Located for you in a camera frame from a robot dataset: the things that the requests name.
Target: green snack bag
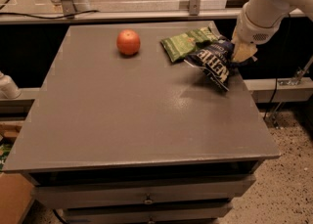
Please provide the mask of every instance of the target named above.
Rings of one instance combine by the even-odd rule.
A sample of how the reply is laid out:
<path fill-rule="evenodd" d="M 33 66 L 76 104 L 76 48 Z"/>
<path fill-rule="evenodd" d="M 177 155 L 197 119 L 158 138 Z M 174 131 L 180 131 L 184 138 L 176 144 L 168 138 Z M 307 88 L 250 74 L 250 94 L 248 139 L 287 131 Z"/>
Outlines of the green snack bag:
<path fill-rule="evenodd" d="M 179 35 L 162 39 L 160 42 L 172 63 L 184 59 L 188 54 L 217 41 L 210 27 L 194 29 Z"/>
<path fill-rule="evenodd" d="M 2 167 L 10 153 L 10 150 L 12 149 L 12 144 L 2 144 L 0 146 L 0 172 L 2 171 Z"/>

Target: speckled floor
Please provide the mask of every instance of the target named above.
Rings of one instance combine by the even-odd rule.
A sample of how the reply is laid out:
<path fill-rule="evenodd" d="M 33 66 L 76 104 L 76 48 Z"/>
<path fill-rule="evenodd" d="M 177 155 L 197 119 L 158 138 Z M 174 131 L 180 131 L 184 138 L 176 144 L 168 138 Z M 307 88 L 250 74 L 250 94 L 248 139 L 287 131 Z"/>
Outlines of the speckled floor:
<path fill-rule="evenodd" d="M 281 129 L 268 128 L 282 153 L 256 171 L 256 182 L 220 224 L 313 224 L 313 134 L 297 109 L 279 113 Z M 23 224 L 61 223 L 50 209 L 35 202 Z"/>

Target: orange fruit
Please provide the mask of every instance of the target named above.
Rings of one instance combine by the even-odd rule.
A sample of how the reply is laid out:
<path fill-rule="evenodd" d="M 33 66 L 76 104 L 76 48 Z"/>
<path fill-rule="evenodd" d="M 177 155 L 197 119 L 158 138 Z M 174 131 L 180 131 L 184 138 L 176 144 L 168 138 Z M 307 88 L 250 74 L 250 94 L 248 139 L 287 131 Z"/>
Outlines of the orange fruit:
<path fill-rule="evenodd" d="M 140 37 L 134 30 L 124 29 L 117 36 L 116 46 L 121 54 L 132 56 L 140 49 Z"/>

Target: drawer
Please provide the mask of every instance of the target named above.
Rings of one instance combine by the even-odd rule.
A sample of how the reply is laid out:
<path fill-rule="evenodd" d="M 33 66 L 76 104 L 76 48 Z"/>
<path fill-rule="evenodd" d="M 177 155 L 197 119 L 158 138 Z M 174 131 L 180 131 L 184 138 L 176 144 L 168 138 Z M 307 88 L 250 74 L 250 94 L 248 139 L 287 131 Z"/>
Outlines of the drawer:
<path fill-rule="evenodd" d="M 229 202 L 163 203 L 155 205 L 108 206 L 90 209 L 70 209 L 64 212 L 68 223 L 79 224 L 157 224 L 184 220 L 195 222 L 223 217 L 232 208 Z"/>
<path fill-rule="evenodd" d="M 33 196 L 53 209 L 109 205 L 153 204 L 241 196 L 255 181 L 253 175 L 154 180 L 101 185 L 38 187 Z"/>
<path fill-rule="evenodd" d="M 131 224 L 148 224 L 148 223 L 139 222 Z M 219 221 L 218 219 L 174 220 L 174 221 L 158 221 L 158 223 L 155 222 L 155 224 L 219 224 Z"/>

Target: chip bag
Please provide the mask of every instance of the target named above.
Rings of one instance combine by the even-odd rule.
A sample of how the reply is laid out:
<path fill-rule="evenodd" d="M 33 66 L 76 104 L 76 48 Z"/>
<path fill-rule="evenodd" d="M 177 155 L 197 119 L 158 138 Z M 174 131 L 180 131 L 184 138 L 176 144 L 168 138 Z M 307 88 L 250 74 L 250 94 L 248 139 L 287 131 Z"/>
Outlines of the chip bag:
<path fill-rule="evenodd" d="M 162 39 L 160 42 L 172 63 L 183 60 L 188 54 L 217 41 L 210 27 L 202 27 Z"/>
<path fill-rule="evenodd" d="M 12 149 L 13 144 L 1 144 L 0 145 L 0 172 L 2 171 L 2 167 Z"/>
<path fill-rule="evenodd" d="M 187 55 L 185 62 L 202 69 L 220 89 L 228 91 L 229 63 L 233 51 L 234 44 L 221 37 L 211 45 Z"/>

